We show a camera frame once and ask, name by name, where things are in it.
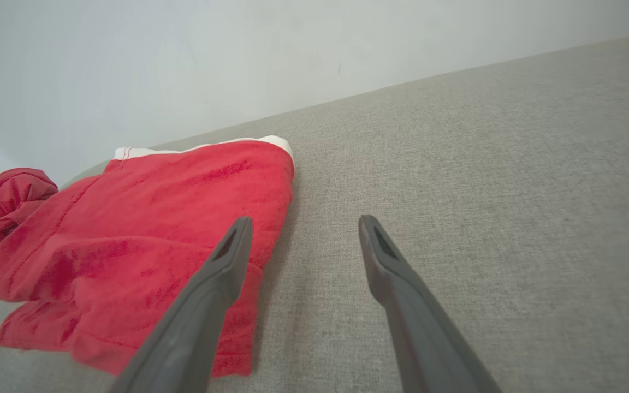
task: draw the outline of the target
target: gray fabric surface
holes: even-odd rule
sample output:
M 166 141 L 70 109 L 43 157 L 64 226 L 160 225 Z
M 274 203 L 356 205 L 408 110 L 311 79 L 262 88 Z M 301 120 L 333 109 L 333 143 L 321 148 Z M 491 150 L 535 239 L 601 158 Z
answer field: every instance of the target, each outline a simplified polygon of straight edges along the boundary
M 384 224 L 504 391 L 629 391 L 629 39 L 160 148 L 269 134 L 290 142 L 296 174 L 260 291 L 255 373 L 210 391 L 400 390 L 365 280 L 362 213 Z M 0 359 L 15 366 L 35 378 L 2 371 L 0 391 L 61 391 L 55 370 L 78 386 L 68 391 L 110 381 L 69 362 Z

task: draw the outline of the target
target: white trim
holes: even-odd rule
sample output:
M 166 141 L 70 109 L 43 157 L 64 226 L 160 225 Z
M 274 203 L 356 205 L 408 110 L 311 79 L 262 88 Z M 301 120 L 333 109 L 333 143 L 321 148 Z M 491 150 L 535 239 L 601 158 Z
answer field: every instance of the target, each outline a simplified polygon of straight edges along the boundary
M 290 144 L 288 144 L 288 141 L 280 137 L 277 137 L 275 135 L 269 135 L 269 136 L 265 136 L 259 139 L 254 139 L 254 138 L 233 139 L 232 141 L 220 142 L 217 145 L 229 144 L 230 142 L 239 142 L 239 141 L 267 142 L 267 144 L 276 145 L 280 147 L 281 149 L 285 150 L 288 153 L 288 155 L 290 155 L 290 159 L 293 159 L 293 150 L 290 149 Z M 153 154 L 178 154 L 178 153 L 190 152 L 192 150 L 200 149 L 201 147 L 205 147 L 205 146 L 210 146 L 210 145 L 199 145 L 191 149 L 184 150 L 182 152 L 176 151 L 176 150 L 152 150 L 152 149 L 136 149 L 135 147 L 120 147 L 120 149 L 115 150 L 115 157 L 113 157 L 113 159 L 119 159 L 122 161 L 125 159 L 144 157 L 144 156 L 153 155 Z

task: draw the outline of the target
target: white stripe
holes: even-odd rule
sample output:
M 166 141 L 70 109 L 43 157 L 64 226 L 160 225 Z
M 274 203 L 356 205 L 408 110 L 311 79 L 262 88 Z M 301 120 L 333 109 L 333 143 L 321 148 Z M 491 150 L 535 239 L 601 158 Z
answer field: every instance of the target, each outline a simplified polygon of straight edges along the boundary
M 239 141 L 267 142 L 267 144 L 276 145 L 280 147 L 281 149 L 285 150 L 290 155 L 290 159 L 293 159 L 293 150 L 290 149 L 290 144 L 288 144 L 288 141 L 286 141 L 285 139 L 282 139 L 281 137 L 277 137 L 275 135 L 269 135 L 269 136 L 265 136 L 259 139 L 254 139 L 254 138 L 233 139 L 232 141 L 220 142 L 217 145 L 229 144 L 230 142 L 239 142 Z M 124 160 L 124 159 L 144 157 L 144 156 L 153 155 L 153 154 L 178 154 L 178 153 L 190 152 L 192 150 L 200 149 L 201 147 L 205 147 L 205 146 L 211 146 L 211 145 L 199 145 L 191 149 L 184 150 L 182 152 L 176 151 L 176 150 L 152 150 L 152 149 L 135 149 L 134 147 L 132 148 L 120 147 L 120 149 L 115 150 L 115 157 L 113 157 L 113 159 Z

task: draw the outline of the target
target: red cloth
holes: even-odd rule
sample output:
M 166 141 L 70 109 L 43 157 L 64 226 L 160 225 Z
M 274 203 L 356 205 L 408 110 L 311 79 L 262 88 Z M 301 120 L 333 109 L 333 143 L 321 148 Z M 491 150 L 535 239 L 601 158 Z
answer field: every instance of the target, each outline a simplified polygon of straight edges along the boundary
M 212 375 L 250 374 L 257 291 L 293 174 L 290 155 L 260 141 L 112 160 L 0 242 L 0 299 L 27 301 L 3 322 L 0 345 L 68 350 L 121 373 L 232 222 L 250 216 L 244 288 L 225 316 Z
M 56 192 L 54 182 L 37 169 L 11 169 L 0 174 L 0 242 Z

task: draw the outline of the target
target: white fabric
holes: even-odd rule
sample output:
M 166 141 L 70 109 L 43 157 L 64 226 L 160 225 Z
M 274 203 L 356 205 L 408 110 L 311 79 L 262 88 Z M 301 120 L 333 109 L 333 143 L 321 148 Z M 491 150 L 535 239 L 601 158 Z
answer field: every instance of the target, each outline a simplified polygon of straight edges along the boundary
M 286 141 L 285 139 L 282 139 L 280 137 L 277 137 L 275 135 L 269 135 L 269 136 L 265 136 L 265 137 L 259 138 L 259 139 L 239 138 L 239 139 L 233 139 L 231 141 L 221 142 L 221 144 L 229 144 L 230 142 L 239 142 L 239 141 L 261 141 L 261 142 L 267 142 L 267 144 L 276 145 L 276 146 L 280 147 L 281 149 L 285 150 L 290 155 L 290 159 L 293 158 L 293 151 L 290 149 L 290 144 L 288 144 L 288 141 Z M 113 157 L 113 159 L 124 160 L 124 159 L 144 157 L 146 155 L 151 155 L 151 154 L 177 154 L 177 153 L 183 153 L 183 152 L 190 152 L 192 150 L 200 149 L 201 147 L 205 147 L 205 146 L 210 146 L 210 145 L 199 145 L 199 146 L 192 147 L 191 149 L 187 149 L 187 150 L 183 150 L 183 151 L 176 151 L 176 150 L 152 150 L 152 149 L 137 149 L 135 147 L 120 147 L 120 149 L 116 149 L 115 150 L 115 157 Z

